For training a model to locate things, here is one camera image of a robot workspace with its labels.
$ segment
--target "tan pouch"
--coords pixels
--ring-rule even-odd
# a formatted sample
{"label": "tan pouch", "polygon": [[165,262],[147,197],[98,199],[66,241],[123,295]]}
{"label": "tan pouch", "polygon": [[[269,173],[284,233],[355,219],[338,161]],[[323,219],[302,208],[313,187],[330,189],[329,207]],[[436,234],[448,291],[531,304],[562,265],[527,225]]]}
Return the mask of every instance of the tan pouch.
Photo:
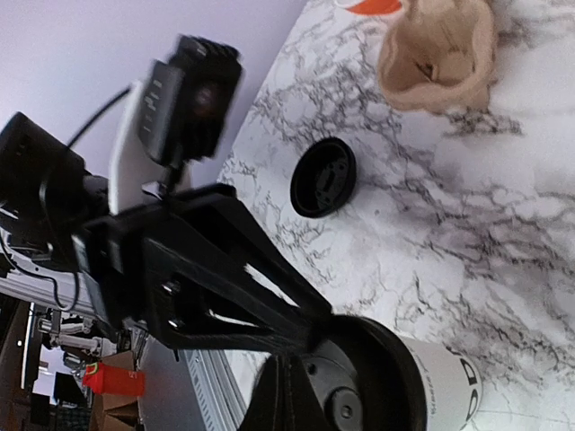
{"label": "tan pouch", "polygon": [[398,110],[486,109],[494,71],[496,31],[485,0],[404,1],[389,30],[378,79]]}

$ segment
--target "white container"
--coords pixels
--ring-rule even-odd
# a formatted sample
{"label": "white container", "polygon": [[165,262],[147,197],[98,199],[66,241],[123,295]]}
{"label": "white container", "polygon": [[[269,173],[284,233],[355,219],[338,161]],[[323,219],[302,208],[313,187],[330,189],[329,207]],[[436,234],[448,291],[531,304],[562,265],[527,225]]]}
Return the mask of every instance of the white container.
{"label": "white container", "polygon": [[482,380],[466,356],[416,339],[399,339],[410,350],[420,370],[427,402],[426,431],[459,431],[477,412]]}

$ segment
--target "black container lid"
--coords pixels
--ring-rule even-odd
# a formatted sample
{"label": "black container lid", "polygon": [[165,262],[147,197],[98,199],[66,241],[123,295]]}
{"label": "black container lid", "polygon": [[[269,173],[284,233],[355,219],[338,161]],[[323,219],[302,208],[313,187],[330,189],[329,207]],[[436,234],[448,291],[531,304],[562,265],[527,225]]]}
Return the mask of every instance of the black container lid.
{"label": "black container lid", "polygon": [[319,218],[345,205],[356,184],[356,158],[341,139],[313,144],[301,158],[291,181],[291,203],[298,214]]}

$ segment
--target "black lid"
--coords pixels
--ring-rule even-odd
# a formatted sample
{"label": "black lid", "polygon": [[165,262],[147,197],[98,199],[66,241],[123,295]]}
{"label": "black lid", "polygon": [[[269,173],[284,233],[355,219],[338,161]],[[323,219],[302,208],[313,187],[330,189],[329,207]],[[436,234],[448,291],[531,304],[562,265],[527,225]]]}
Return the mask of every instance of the black lid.
{"label": "black lid", "polygon": [[328,137],[301,158],[291,181],[291,203],[303,217],[319,218],[348,201],[356,184],[356,158],[341,139]]}

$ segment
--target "black cable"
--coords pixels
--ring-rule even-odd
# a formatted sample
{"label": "black cable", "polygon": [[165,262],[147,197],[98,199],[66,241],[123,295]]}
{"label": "black cable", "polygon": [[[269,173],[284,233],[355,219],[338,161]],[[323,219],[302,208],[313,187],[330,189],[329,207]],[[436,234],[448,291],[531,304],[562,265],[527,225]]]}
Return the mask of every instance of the black cable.
{"label": "black cable", "polygon": [[[46,175],[44,175],[44,179],[42,180],[42,183],[40,184],[40,193],[39,193],[40,204],[42,206],[42,210],[43,210],[44,215],[46,217],[46,222],[47,222],[48,228],[52,232],[52,236],[54,237],[54,242],[59,247],[62,255],[64,256],[64,259],[66,260],[66,263],[70,266],[72,266],[72,263],[70,262],[70,259],[68,258],[66,251],[64,250],[64,247],[60,243],[60,240],[58,239],[56,231],[54,230],[54,225],[52,224],[52,220],[51,220],[50,214],[49,214],[48,203],[46,201],[50,178],[51,178],[52,174],[54,173],[54,171],[56,170],[56,168],[62,163],[62,161],[64,160],[64,158],[68,154],[68,152],[72,151],[72,147],[88,131],[88,129],[93,125],[93,123],[95,123],[98,119],[100,119],[100,117],[106,111],[108,111],[112,106],[114,106],[117,102],[122,100],[129,93],[129,91],[130,91],[130,87],[125,88],[124,90],[122,90],[121,92],[116,94],[112,99],[110,99],[110,101],[108,101],[102,108],[100,108],[95,114],[93,114],[90,117],[90,119],[82,126],[82,128],[80,128],[80,130],[72,137],[72,139],[70,139],[70,141],[66,145],[66,148],[64,148],[62,150],[61,155],[58,157],[58,159],[46,171]],[[6,254],[4,240],[2,240],[2,244],[3,244],[4,254]],[[78,297],[80,296],[80,277],[78,276],[77,272],[73,272],[74,285],[75,285],[74,298],[72,299],[72,302],[69,305],[63,305],[62,302],[60,301],[60,297],[59,297],[59,293],[58,293],[58,282],[55,278],[41,276],[39,274],[33,274],[30,271],[25,271],[25,270],[22,271],[21,268],[17,268],[17,269],[20,272],[22,272],[23,274],[26,274],[30,277],[35,277],[35,278],[51,281],[54,285],[54,302],[56,303],[56,305],[58,306],[58,308],[61,311],[69,312],[69,311],[73,310],[75,308],[75,306],[77,305]]]}

